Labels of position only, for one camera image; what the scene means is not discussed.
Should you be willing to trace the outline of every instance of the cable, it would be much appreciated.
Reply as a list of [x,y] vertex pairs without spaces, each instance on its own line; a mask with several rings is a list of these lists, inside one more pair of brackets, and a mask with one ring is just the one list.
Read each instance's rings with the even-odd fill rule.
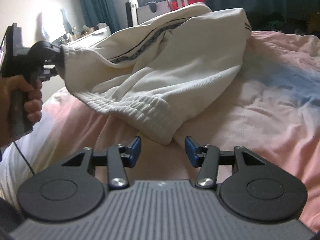
[[24,161],[25,161],[26,164],[28,165],[28,167],[29,167],[32,175],[34,176],[34,175],[35,175],[35,172],[34,172],[33,168],[31,167],[30,163],[27,161],[27,159],[25,158],[25,156],[24,156],[24,155],[22,154],[22,152],[20,151],[17,143],[16,143],[16,142],[13,142],[13,143],[14,143],[15,147],[17,148],[18,152],[20,153],[21,157],[24,159]]

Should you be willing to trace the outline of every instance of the blue stain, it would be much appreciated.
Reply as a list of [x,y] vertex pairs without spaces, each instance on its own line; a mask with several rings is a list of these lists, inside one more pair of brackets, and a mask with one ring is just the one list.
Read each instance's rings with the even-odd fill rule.
[[245,55],[239,76],[256,80],[268,88],[284,90],[299,106],[310,104],[320,111],[320,73],[313,69],[272,62],[257,55]]

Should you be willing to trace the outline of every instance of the white fabric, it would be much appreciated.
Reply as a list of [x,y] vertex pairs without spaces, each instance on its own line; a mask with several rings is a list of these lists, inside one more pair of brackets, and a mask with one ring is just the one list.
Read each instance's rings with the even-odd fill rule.
[[243,9],[203,3],[114,33],[96,48],[69,48],[60,73],[68,91],[168,144],[183,122],[232,82],[251,35]]
[[[22,154],[33,166],[35,172],[42,169],[42,167],[35,167],[33,164],[38,156],[42,158],[41,149],[47,142],[54,123],[55,120],[50,113],[42,111],[41,121],[34,125],[33,132],[16,141]],[[50,158],[50,155],[44,155],[43,158]],[[31,173],[13,143],[3,153],[0,172],[0,197],[19,208],[16,194],[20,185],[26,181]]]

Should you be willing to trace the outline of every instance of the finger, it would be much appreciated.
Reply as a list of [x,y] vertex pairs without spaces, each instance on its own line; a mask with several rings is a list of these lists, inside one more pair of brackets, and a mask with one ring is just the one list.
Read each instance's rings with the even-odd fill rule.
[[9,92],[20,90],[22,92],[30,92],[33,87],[24,79],[22,75],[5,78]]
[[28,96],[30,100],[33,100],[33,99],[41,100],[42,93],[39,89],[34,89],[31,92],[29,92]]
[[42,102],[40,100],[31,100],[24,104],[24,109],[28,114],[35,113],[37,111],[41,111]]
[[41,120],[42,113],[40,111],[35,112],[33,114],[28,114],[28,119],[35,124],[36,122],[39,122]]
[[40,79],[37,79],[37,83],[36,83],[36,85],[37,85],[37,89],[41,89],[42,88],[42,82],[41,82],[41,80]]

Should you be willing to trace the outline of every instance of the black stripe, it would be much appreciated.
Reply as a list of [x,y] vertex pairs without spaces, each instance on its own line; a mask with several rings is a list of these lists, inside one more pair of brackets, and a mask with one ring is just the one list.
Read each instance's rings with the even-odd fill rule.
[[122,61],[127,61],[127,60],[134,60],[136,59],[140,54],[142,54],[147,48],[149,48],[152,44],[154,44],[157,40],[157,38],[160,36],[161,33],[163,33],[164,31],[167,31],[167,30],[172,30],[172,29],[175,29],[177,27],[179,27],[181,24],[183,24],[184,22],[181,22],[181,23],[175,23],[175,24],[171,24],[171,25],[168,25],[166,27],[163,27],[159,30],[156,31],[155,34],[153,34],[150,39],[148,39],[142,46],[141,48],[135,52],[133,55],[131,56],[121,56],[121,57],[117,57],[113,60],[111,60],[112,63],[120,63]]
[[247,26],[247,27],[249,27],[250,29],[252,29],[252,27],[251,27],[249,24],[244,23],[244,25]]
[[[169,22],[167,22],[167,23],[170,23],[170,22],[173,22],[173,21],[179,21],[179,20],[185,20],[185,19],[190,19],[190,17],[188,17],[188,18],[180,18],[180,19],[175,19],[175,20],[171,20],[171,21],[169,21]],[[125,54],[127,54],[127,53],[129,53],[129,52],[131,52],[132,50],[134,50],[136,47],[138,47],[141,43],[143,43],[144,42],[144,40],[146,39],[146,38],[148,38],[148,36],[155,30],[155,29],[157,29],[157,28],[154,28],[151,32],[149,32],[148,34],[147,34],[147,36],[145,36],[145,38],[139,43],[139,44],[137,44],[136,46],[134,46],[132,49],[130,49],[130,50],[128,50],[127,52],[125,52],[125,53],[122,53],[122,54],[120,54],[119,56],[116,56],[116,57],[112,57],[112,58],[109,58],[108,60],[112,60],[112,59],[115,59],[115,58],[117,58],[117,57],[121,57],[121,56],[123,56],[123,55],[125,55]]]

